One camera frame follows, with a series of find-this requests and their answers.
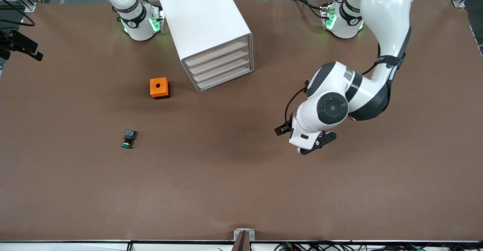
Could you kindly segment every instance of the brown table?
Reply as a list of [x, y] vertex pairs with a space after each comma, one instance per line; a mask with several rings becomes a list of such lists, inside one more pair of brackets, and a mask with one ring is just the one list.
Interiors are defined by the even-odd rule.
[[[0, 79], [0, 239], [481, 239], [483, 60], [464, 10], [416, 0], [388, 109], [301, 156], [273, 132], [287, 101], [324, 63], [366, 70], [376, 40], [337, 39], [295, 2], [237, 5], [255, 72], [203, 93], [169, 34], [135, 42], [107, 4], [37, 5], [21, 31], [44, 59], [13, 54]], [[172, 98], [150, 97], [154, 77]]]

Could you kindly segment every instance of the black band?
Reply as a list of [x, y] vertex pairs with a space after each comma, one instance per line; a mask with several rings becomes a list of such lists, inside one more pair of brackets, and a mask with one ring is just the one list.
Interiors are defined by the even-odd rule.
[[129, 13], [129, 12], [135, 10], [138, 7], [138, 5], [139, 5], [139, 0], [136, 0], [136, 2], [134, 3], [134, 5], [132, 5], [129, 8], [126, 8], [126, 9], [114, 8], [114, 9], [116, 9], [116, 11], [118, 13]]
[[379, 63], [386, 63], [389, 68], [392, 66], [396, 67], [401, 67], [401, 64], [406, 57], [406, 53], [403, 53], [401, 58], [394, 57], [393, 55], [380, 55], [377, 57], [376, 61], [374, 63], [379, 64]]
[[347, 99], [348, 102], [352, 100], [355, 93], [359, 91], [359, 87], [361, 86], [361, 83], [362, 83], [362, 74], [355, 72], [354, 80], [352, 81], [351, 86], [345, 93], [345, 98]]
[[145, 19], [145, 17], [146, 17], [146, 8], [143, 6], [143, 10], [141, 14], [138, 15], [138, 17], [131, 20], [121, 18], [121, 20], [123, 21], [124, 24], [126, 24], [126, 26], [130, 28], [138, 28], [139, 24]]
[[347, 0], [344, 0], [345, 6], [349, 9], [352, 10], [353, 12], [361, 13], [361, 10], [358, 8], [353, 7], [352, 5], [349, 4]]
[[343, 3], [340, 4], [340, 8], [339, 8], [340, 16], [347, 22], [347, 24], [349, 26], [355, 26], [355, 25], [359, 24], [359, 22], [362, 20], [362, 16], [355, 17], [355, 16], [348, 14], [345, 11], [343, 5], [344, 5]]

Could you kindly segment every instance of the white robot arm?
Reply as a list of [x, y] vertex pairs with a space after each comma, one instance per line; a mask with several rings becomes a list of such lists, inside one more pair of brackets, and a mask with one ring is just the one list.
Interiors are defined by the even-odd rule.
[[345, 0], [337, 5], [334, 18], [325, 24], [327, 29], [340, 38], [350, 38], [365, 21], [379, 42], [380, 53], [372, 77], [368, 79], [340, 62], [323, 65], [307, 86], [307, 100], [292, 114], [290, 129], [282, 125], [276, 129], [277, 134], [291, 131], [289, 142], [305, 155], [333, 141], [335, 134], [326, 131], [347, 116], [369, 120], [383, 112], [411, 34], [412, 1]]
[[136, 41], [149, 40], [162, 30], [164, 12], [139, 0], [109, 0], [121, 17], [124, 31]]

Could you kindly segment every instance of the white box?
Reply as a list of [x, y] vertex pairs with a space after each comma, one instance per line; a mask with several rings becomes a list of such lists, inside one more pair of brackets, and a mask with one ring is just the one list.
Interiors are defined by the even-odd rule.
[[252, 32], [233, 0], [159, 1], [197, 91], [254, 70]]

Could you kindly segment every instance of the orange box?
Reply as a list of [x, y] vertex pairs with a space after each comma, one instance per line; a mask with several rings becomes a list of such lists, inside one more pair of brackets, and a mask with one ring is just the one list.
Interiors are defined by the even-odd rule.
[[171, 97], [171, 95], [169, 94], [169, 82], [165, 77], [151, 79], [149, 81], [149, 89], [149, 93], [156, 100]]

